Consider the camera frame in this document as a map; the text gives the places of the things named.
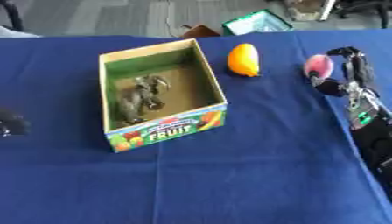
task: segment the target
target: orange fruit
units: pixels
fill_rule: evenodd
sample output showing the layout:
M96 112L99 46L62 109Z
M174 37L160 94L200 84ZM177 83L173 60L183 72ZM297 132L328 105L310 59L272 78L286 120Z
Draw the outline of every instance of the orange fruit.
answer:
M259 75L259 54L251 44L238 45L227 57L227 65L234 73L249 77Z

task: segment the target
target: open box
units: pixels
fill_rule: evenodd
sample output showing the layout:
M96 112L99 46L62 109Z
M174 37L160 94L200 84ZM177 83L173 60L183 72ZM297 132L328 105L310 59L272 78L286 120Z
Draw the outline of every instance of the open box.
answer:
M119 95L136 77L158 76L170 83L159 110L144 108L145 122L124 125ZM227 101L195 39L100 55L103 127L118 151L154 144L223 125Z

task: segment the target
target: wire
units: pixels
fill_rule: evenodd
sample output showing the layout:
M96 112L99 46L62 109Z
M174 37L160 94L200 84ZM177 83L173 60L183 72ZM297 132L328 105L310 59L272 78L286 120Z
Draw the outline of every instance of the wire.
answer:
M177 36L175 36L173 33L172 33L172 26L170 25L170 18L171 18L171 7L172 7L172 1L171 0L166 0L166 2L167 2L167 13L166 13L166 20L165 20L165 22L166 22L166 27L167 27L167 31L169 32L169 34L171 35L171 37L172 38L178 38Z

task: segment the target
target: blue tablecloth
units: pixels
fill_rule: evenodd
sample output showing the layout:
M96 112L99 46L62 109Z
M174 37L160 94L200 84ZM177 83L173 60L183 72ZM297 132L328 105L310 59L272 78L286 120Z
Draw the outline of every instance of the blue tablecloth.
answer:
M98 54L171 39L1 39L0 104L31 121L31 134L0 139L0 222L391 223L391 205L347 135L344 101L325 98L299 71L314 53L357 46L392 106L391 39L392 31L201 39L229 101L226 125L119 154L102 133ZM240 43L262 54L261 79L228 75L226 57Z

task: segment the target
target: gray carpet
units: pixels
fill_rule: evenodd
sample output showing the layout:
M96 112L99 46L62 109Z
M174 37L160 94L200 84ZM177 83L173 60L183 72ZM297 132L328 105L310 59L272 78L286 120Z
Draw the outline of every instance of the gray carpet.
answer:
M14 0L29 32L46 36L125 34L170 37L182 25L204 24L221 31L221 23L260 9L270 9L297 30L379 28L372 12L326 22L292 22L279 1L264 0ZM0 10L0 24L7 24Z

